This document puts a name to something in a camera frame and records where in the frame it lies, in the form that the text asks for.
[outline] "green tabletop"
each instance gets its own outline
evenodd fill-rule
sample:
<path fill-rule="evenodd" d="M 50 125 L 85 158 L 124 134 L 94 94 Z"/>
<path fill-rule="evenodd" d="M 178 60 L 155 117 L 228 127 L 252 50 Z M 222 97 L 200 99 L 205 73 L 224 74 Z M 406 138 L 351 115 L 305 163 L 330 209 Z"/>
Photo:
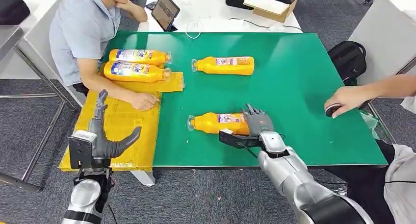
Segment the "green tabletop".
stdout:
<path fill-rule="evenodd" d="M 316 34 L 202 33 L 192 40 L 176 32 L 118 32 L 108 50 L 114 48 L 170 51 L 169 67 L 184 73 L 184 91 L 162 95 L 154 167 L 258 166 L 217 134 L 186 127 L 188 115 L 241 112 L 245 103 L 264 110 L 308 166 L 386 164 L 357 110 L 335 120 L 324 115 L 325 100 L 342 81 Z M 193 73 L 191 60 L 207 56 L 252 56 L 255 70 Z"/>

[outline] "forearm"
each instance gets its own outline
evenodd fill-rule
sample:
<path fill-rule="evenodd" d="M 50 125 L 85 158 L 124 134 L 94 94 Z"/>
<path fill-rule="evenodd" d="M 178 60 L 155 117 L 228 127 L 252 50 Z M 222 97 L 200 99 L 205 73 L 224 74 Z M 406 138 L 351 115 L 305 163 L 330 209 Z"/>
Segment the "forearm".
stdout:
<path fill-rule="evenodd" d="M 126 102 L 129 102 L 131 95 L 134 94 L 133 91 L 120 87 L 109 79 L 100 75 L 88 76 L 83 78 L 82 82 L 90 90 L 100 92 L 101 90 L 106 89 L 110 97 Z"/>
<path fill-rule="evenodd" d="M 361 86 L 368 99 L 377 97 L 401 98 L 416 95 L 416 75 L 393 75 Z"/>
<path fill-rule="evenodd" d="M 129 12 L 131 16 L 138 22 L 147 21 L 147 14 L 143 7 L 137 6 L 136 4 L 132 3 L 131 7 L 127 12 Z"/>

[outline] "gray carpet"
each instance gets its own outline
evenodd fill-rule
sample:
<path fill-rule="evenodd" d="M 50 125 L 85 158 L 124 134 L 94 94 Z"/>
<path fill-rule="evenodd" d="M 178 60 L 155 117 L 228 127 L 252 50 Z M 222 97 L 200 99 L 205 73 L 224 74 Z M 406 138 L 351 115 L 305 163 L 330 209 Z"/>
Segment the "gray carpet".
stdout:
<path fill-rule="evenodd" d="M 368 5 L 364 0 L 299 0 L 295 15 L 305 32 L 316 32 L 329 49 L 349 37 Z M 145 0 L 138 0 L 143 5 Z M 137 23 L 122 18 L 122 29 L 135 30 Z M 47 91 L 38 81 L 0 80 L 0 94 Z M 54 111 L 56 99 L 0 100 L 0 169 L 21 176 L 42 138 Z M 377 100 L 375 105 L 397 141 L 416 145 L 415 115 L 397 100 Z M 63 173 L 57 165 L 78 117 L 64 109 L 30 179 L 44 187 L 30 193 L 0 184 L 0 222 L 7 224 L 60 223 L 67 208 L 74 173 Z M 339 181 L 323 170 L 312 170 L 316 179 Z M 110 204 L 120 224 L 291 224 L 295 217 L 259 170 L 156 171 L 157 185 L 138 183 L 128 172 L 117 172 L 117 187 Z M 103 223 L 113 223 L 104 211 Z"/>

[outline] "gray shirt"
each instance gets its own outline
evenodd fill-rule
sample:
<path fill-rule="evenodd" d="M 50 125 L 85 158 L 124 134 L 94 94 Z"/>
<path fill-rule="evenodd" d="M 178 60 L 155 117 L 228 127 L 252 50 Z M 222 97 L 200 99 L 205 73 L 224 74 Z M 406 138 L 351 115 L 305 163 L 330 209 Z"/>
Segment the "gray shirt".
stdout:
<path fill-rule="evenodd" d="M 77 58 L 101 59 L 120 25 L 120 9 L 101 0 L 63 0 L 49 31 L 51 52 L 66 85 L 81 82 Z"/>
<path fill-rule="evenodd" d="M 401 105 L 416 114 L 416 97 L 405 98 Z M 416 181 L 416 154 L 410 147 L 393 146 L 395 155 L 386 181 Z M 388 183 L 384 186 L 384 199 L 397 224 L 416 223 L 416 184 Z"/>

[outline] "bottle cap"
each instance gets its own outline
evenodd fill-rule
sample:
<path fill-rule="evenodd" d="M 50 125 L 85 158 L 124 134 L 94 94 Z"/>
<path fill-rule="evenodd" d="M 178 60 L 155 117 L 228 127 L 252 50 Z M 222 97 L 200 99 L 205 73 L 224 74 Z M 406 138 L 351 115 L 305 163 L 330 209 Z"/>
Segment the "bottle cap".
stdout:
<path fill-rule="evenodd" d="M 169 80 L 171 72 L 169 68 L 163 69 L 163 80 Z"/>
<path fill-rule="evenodd" d="M 189 131 L 193 131 L 195 129 L 195 116 L 189 115 L 187 125 Z"/>
<path fill-rule="evenodd" d="M 192 72 L 197 72 L 197 70 L 198 70 L 198 60 L 197 59 L 192 59 L 192 61 L 191 61 L 191 70 L 192 70 Z"/>
<path fill-rule="evenodd" d="M 171 52 L 165 53 L 165 63 L 172 64 L 172 53 Z"/>

